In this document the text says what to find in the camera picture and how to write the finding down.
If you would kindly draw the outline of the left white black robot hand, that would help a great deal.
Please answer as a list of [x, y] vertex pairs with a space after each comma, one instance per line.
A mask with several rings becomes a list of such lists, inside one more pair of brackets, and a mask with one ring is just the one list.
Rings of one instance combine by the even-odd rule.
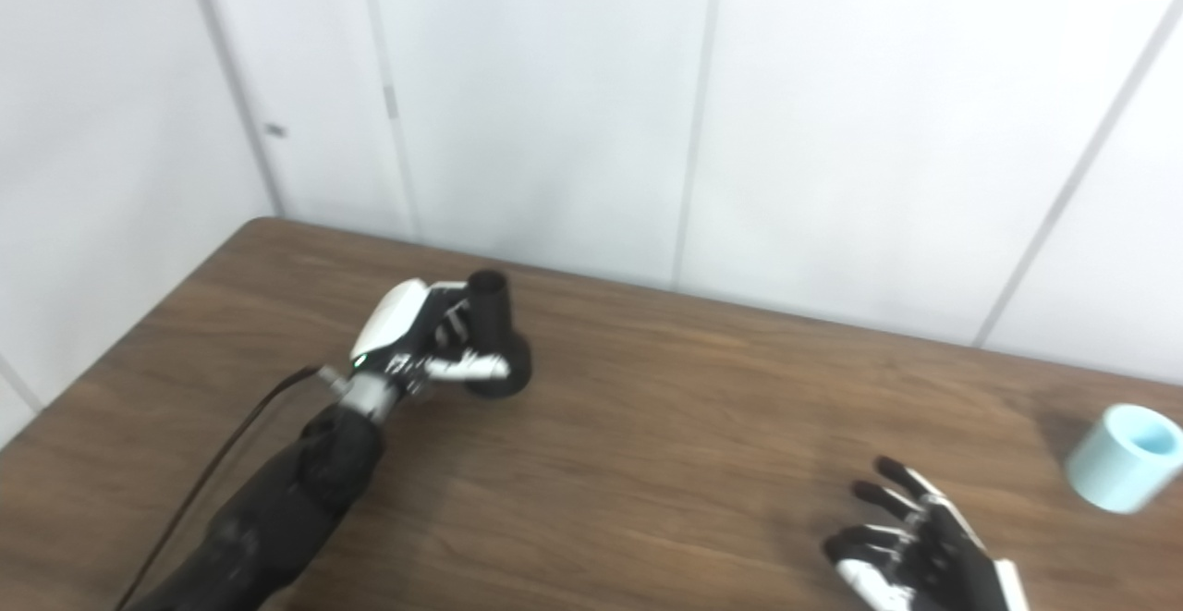
[[511, 373], [506, 355], [477, 349], [468, 284], [455, 281], [393, 287], [360, 329], [350, 361], [350, 377], [394, 378], [407, 393], [435, 381], [503, 381]]

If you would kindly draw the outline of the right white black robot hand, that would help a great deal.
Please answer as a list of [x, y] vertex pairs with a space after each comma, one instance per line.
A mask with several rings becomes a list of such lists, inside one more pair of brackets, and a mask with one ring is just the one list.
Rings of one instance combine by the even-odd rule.
[[879, 456], [893, 485], [858, 480], [852, 494], [886, 510], [896, 526], [856, 525], [823, 541], [839, 578], [871, 610], [1028, 610], [1010, 559], [994, 559], [957, 506], [920, 472]]

